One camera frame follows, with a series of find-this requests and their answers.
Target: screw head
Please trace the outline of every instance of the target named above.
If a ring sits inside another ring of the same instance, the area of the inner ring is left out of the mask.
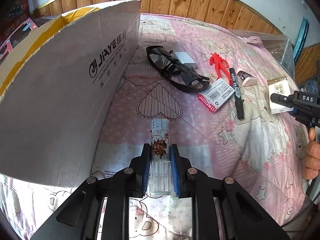
[[[232,178],[232,177],[226,177],[224,179],[224,181],[227,183],[227,184],[233,184],[235,182],[235,180]]]
[[[131,173],[133,173],[133,168],[125,168],[123,172],[125,174],[131,174]]]
[[[87,178],[86,182],[88,184],[93,184],[96,182],[96,179],[97,179],[96,177],[89,177],[89,178]]]
[[[190,169],[188,169],[188,173],[189,174],[196,174],[198,171],[197,171],[197,169],[195,169],[195,168],[190,168]]]

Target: pink fabric item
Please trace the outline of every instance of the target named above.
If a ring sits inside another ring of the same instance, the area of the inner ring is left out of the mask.
[[[245,37],[236,36],[236,38],[241,39],[242,41],[245,41],[246,43],[255,45],[257,47],[263,47],[260,37],[250,36],[249,38],[245,38]]]

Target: star pattern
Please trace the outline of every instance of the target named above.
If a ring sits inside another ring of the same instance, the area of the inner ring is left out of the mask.
[[[227,144],[228,141],[234,140],[234,138],[231,135],[231,131],[227,131],[223,126],[222,131],[218,133],[218,135],[223,138],[223,144]]]
[[[266,195],[264,194],[266,189],[267,189],[266,187],[265,188],[259,187],[259,193],[255,195],[255,198],[258,200],[258,202],[266,198]]]

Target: barcode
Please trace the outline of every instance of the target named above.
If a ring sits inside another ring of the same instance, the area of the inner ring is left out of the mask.
[[[212,100],[215,100],[218,96],[220,95],[220,92],[218,90],[216,90],[215,92],[213,92],[209,97]]]

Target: sunglasses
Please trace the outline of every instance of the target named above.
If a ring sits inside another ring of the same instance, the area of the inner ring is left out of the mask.
[[[171,57],[172,50],[167,52],[162,46],[149,46],[146,48],[147,57],[150,64],[165,76],[168,81],[178,90],[185,93],[199,93],[209,86],[209,78],[200,76],[193,67],[188,68],[181,62]]]

